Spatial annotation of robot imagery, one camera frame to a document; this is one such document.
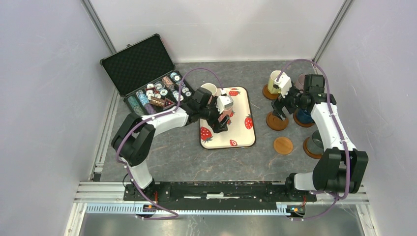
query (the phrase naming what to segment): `open case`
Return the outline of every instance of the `open case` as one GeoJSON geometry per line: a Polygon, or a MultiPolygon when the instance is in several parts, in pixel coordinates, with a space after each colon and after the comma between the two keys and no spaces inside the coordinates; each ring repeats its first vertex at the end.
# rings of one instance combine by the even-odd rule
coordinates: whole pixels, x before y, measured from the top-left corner
{"type": "Polygon", "coordinates": [[[182,76],[175,71],[159,34],[128,45],[120,52],[100,61],[129,109],[136,114],[151,115],[162,112],[187,100],[194,93],[182,76]]]}

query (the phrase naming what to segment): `round wooden coaster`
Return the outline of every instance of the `round wooden coaster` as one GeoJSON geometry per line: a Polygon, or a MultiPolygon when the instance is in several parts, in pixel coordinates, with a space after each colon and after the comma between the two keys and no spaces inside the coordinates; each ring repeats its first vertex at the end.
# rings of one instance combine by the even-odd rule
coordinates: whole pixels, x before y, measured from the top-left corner
{"type": "Polygon", "coordinates": [[[293,142],[287,137],[278,137],[274,141],[274,149],[279,154],[288,155],[293,151],[293,142]]]}
{"type": "Polygon", "coordinates": [[[293,114],[293,118],[294,118],[294,121],[296,122],[296,124],[298,124],[299,126],[304,127],[304,128],[308,128],[308,127],[311,127],[311,126],[313,126],[313,125],[314,125],[314,123],[313,123],[313,122],[308,123],[308,124],[303,124],[303,123],[301,123],[301,122],[297,119],[297,113],[298,113],[298,111],[299,111],[299,110],[296,110],[296,112],[294,112],[294,114],[293,114]]]}
{"type": "Polygon", "coordinates": [[[320,154],[312,154],[308,149],[307,149],[307,141],[310,137],[306,138],[304,140],[304,142],[302,143],[302,149],[304,149],[305,154],[307,154],[307,156],[313,158],[313,159],[320,159],[322,158],[322,156],[320,154]]]}
{"type": "Polygon", "coordinates": [[[262,89],[262,94],[269,100],[275,100],[278,98],[279,94],[271,94],[268,91],[268,85],[264,86],[264,89],[262,89]]]}
{"type": "Polygon", "coordinates": [[[281,120],[280,118],[274,116],[272,112],[268,113],[267,115],[267,125],[269,128],[281,131],[288,126],[288,118],[285,120],[281,120]]]}

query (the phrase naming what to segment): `strawberry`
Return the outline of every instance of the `strawberry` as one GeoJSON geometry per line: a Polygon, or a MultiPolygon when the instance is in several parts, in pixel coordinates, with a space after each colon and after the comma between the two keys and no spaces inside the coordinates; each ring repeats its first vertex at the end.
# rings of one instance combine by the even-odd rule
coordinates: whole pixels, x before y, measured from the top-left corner
{"type": "Polygon", "coordinates": [[[236,143],[235,140],[230,140],[230,146],[237,146],[238,143],[236,143]]]}
{"type": "Polygon", "coordinates": [[[245,127],[251,129],[253,127],[252,116],[249,114],[245,119],[245,127]]]}
{"type": "Polygon", "coordinates": [[[207,143],[208,141],[211,141],[212,134],[209,129],[205,127],[200,128],[200,138],[204,141],[204,143],[207,143]]]}
{"type": "Polygon", "coordinates": [[[229,92],[230,96],[237,96],[238,94],[240,94],[240,91],[232,91],[232,90],[238,90],[238,89],[232,88],[231,91],[229,92]]]}

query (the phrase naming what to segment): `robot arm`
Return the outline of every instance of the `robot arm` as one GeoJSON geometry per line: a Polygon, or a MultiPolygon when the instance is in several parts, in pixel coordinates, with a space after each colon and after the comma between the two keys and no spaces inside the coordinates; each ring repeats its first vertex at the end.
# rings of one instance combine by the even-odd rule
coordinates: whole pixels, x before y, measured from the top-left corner
{"type": "Polygon", "coordinates": [[[126,162],[133,178],[144,189],[152,183],[152,176],[146,164],[150,146],[154,136],[176,127],[182,127],[198,121],[207,120],[214,133],[227,131],[229,116],[220,117],[224,110],[233,105],[233,99],[222,92],[220,96],[212,96],[205,88],[199,88],[187,102],[181,104],[178,110],[173,107],[165,112],[170,114],[155,117],[155,115],[138,116],[131,113],[124,120],[117,134],[112,140],[112,147],[117,150],[127,133],[139,122],[150,118],[151,120],[139,126],[134,133],[139,133],[135,138],[130,136],[123,145],[120,156],[126,162]]]}
{"type": "MultiPolygon", "coordinates": [[[[291,81],[283,80],[279,83],[282,92],[291,85],[291,81]]],[[[346,156],[342,140],[347,144],[351,164],[349,193],[356,193],[360,187],[363,174],[368,163],[368,156],[364,151],[356,150],[355,145],[348,138],[337,113],[336,101],[332,94],[325,93],[325,80],[321,75],[306,75],[303,91],[291,86],[286,93],[282,93],[272,102],[273,115],[286,119],[282,109],[285,107],[292,114],[296,109],[303,109],[311,114],[322,138],[325,152],[317,163],[313,172],[291,174],[286,184],[297,190],[320,190],[344,192],[346,185],[346,169],[339,168],[340,162],[346,165],[346,156]],[[331,114],[327,104],[330,96],[331,114]],[[332,116],[336,118],[343,137],[340,137],[332,116]]]]}

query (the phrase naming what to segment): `tray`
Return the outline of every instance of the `tray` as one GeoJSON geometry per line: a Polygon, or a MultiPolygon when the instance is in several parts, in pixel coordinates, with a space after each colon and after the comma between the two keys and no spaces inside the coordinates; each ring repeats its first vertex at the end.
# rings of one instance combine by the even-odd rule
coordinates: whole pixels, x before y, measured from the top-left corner
{"type": "Polygon", "coordinates": [[[255,128],[247,90],[243,87],[225,88],[233,98],[233,112],[228,131],[218,134],[203,119],[200,120],[200,144],[205,149],[248,148],[255,144],[255,128]]]}

